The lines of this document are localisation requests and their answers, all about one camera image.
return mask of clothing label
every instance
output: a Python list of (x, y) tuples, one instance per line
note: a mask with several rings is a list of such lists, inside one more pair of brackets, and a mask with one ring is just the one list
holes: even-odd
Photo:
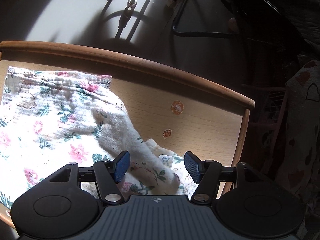
[(172, 163), (173, 163), (173, 157), (172, 156), (161, 154), (159, 156), (159, 159), (161, 160), (163, 165), (168, 166), (169, 168), (172, 167)]

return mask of wooden tray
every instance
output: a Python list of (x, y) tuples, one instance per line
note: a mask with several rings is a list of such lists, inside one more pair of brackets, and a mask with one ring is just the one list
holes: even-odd
[[(223, 166), (240, 159), (254, 101), (209, 80), (142, 58), (53, 42), (3, 41), (0, 60), (0, 97), (9, 66), (111, 75), (110, 90), (124, 102), (143, 140), (153, 138), (179, 155), (192, 151)], [(171, 111), (176, 100), (184, 104), (180, 115)], [(166, 129), (172, 135), (164, 139)], [(229, 189), (226, 183), (223, 193)], [(14, 227), (5, 210), (0, 204), (0, 219)]]

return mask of gray floor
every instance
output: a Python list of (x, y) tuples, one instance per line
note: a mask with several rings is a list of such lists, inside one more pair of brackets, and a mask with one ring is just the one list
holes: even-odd
[[(54, 41), (108, 49), (160, 62), (241, 90), (245, 64), (237, 40), (177, 37), (178, 7), (138, 0), (124, 28), (127, 0), (0, 0), (0, 41)], [(189, 0), (180, 31), (227, 32), (232, 14), (220, 0)], [(10, 232), (0, 239), (10, 240)]]

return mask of silver bolt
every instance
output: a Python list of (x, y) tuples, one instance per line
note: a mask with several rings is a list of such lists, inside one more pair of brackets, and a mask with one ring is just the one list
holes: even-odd
[(121, 199), (121, 197), (118, 194), (109, 194), (106, 195), (105, 199), (109, 202), (117, 202)]
[(210, 197), (207, 194), (196, 194), (193, 198), (194, 200), (199, 202), (206, 202), (210, 199)]

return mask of folded clothing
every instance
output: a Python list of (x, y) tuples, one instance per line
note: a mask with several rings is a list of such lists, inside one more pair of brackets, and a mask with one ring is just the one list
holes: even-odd
[[(109, 90), (111, 80), (107, 75), (9, 67), (0, 106), (0, 200), (7, 208), (65, 164), (92, 166), (123, 150), (131, 158), (118, 184), (125, 198), (192, 195), (196, 185), (186, 178), (183, 159), (172, 153), (172, 169), (162, 164), (160, 147), (142, 140), (123, 102)], [(97, 197), (94, 184), (85, 183), (83, 189)]]

